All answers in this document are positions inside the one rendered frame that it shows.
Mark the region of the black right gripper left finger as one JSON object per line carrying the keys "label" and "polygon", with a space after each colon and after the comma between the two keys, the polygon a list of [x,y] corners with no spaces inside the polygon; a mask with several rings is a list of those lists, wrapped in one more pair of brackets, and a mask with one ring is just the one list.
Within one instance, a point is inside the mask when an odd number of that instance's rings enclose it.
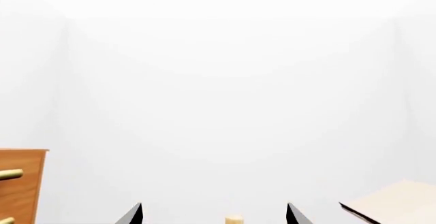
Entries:
{"label": "black right gripper left finger", "polygon": [[142,203],[137,203],[125,215],[123,215],[115,224],[142,224],[143,212]]}

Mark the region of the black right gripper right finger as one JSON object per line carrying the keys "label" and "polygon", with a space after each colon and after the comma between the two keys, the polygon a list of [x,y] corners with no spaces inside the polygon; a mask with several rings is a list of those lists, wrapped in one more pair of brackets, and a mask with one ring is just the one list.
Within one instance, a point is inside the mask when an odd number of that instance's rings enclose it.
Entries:
{"label": "black right gripper right finger", "polygon": [[287,224],[313,224],[295,205],[287,203]]}

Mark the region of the brown wooden wine rack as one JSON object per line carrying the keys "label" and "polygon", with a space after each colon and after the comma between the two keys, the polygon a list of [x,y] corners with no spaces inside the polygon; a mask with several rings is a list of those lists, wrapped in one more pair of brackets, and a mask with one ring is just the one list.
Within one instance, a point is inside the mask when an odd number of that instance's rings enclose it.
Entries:
{"label": "brown wooden wine rack", "polygon": [[22,169],[21,178],[0,181],[0,220],[35,224],[46,149],[0,148],[0,170]]}

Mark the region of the light wooden table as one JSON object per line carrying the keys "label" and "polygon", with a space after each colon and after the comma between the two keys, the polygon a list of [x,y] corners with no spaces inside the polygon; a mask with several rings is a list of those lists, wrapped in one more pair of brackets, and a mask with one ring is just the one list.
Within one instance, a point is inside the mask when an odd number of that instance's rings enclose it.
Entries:
{"label": "light wooden table", "polygon": [[340,205],[368,224],[436,224],[436,185],[402,180]]}

